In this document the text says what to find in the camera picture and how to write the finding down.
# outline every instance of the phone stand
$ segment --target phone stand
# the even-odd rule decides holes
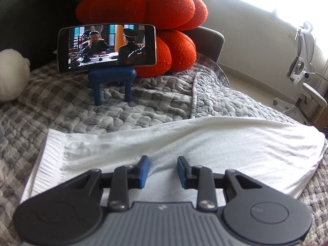
[[[137,73],[133,66],[117,67],[117,68],[100,68],[90,70],[88,73],[89,83],[93,86],[95,97],[95,105],[100,106],[100,83],[120,82],[121,86],[125,86],[124,101],[131,101],[131,85]]]

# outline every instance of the orange cushion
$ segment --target orange cushion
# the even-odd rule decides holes
[[[163,75],[169,70],[172,58],[168,46],[159,37],[156,37],[157,64],[153,66],[136,66],[138,78],[147,78]]]
[[[185,38],[186,38],[186,40],[187,40],[188,42],[190,42],[190,43],[191,43],[191,45],[193,46],[193,48],[194,48],[194,49],[195,49],[195,51],[196,51],[196,45],[195,45],[195,43],[193,42],[193,40],[192,40],[192,39],[190,39],[188,36],[186,36]]]
[[[173,29],[194,17],[193,0],[82,0],[76,16],[85,24],[151,24]]]
[[[169,72],[180,72],[192,67],[196,61],[196,51],[187,35],[176,30],[163,30],[157,32],[157,36],[170,49],[172,64]]]
[[[145,23],[156,29],[173,29],[190,20],[194,13],[192,0],[147,0]]]
[[[193,2],[195,4],[195,13],[193,17],[187,23],[175,28],[176,30],[193,29],[203,24],[206,20],[208,11],[204,2],[202,0],[193,0]]]

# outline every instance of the blue clamp pad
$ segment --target blue clamp pad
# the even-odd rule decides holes
[[[107,82],[120,82],[121,85],[125,85],[124,101],[130,102],[132,81],[136,76],[136,70],[132,66],[90,70],[88,73],[88,79],[93,86],[95,105],[100,106],[102,104],[99,84]]]
[[[190,173],[189,170],[191,170],[191,167],[187,163],[186,159],[182,156],[179,156],[177,162],[177,172],[181,182],[181,186],[184,189],[187,189],[186,184],[188,180],[188,174]]]
[[[137,166],[140,168],[139,189],[143,189],[149,172],[149,157],[142,156]]]

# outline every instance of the quilted blanket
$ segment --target quilted blanket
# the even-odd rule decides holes
[[[87,75],[59,74],[52,62],[31,73],[29,86],[16,101],[0,105],[4,130],[0,169],[5,177],[0,188],[0,245],[19,242],[12,215],[49,128],[102,134],[215,115],[297,123],[230,89],[220,67],[202,55],[187,71],[136,79],[129,103],[123,102],[124,87],[119,84],[101,85],[101,98],[103,105],[95,107]],[[312,211],[313,225],[306,239],[312,245],[321,244],[328,235],[327,170],[328,152],[300,197]]]

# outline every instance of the man on screen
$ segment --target man on screen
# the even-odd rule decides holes
[[[83,55],[94,56],[107,54],[110,50],[105,40],[99,38],[99,32],[94,30],[89,33],[89,39],[82,44],[81,52]]]
[[[135,44],[138,32],[134,29],[123,29],[123,40],[126,45],[118,50],[117,65],[135,65],[145,63],[144,46]]]

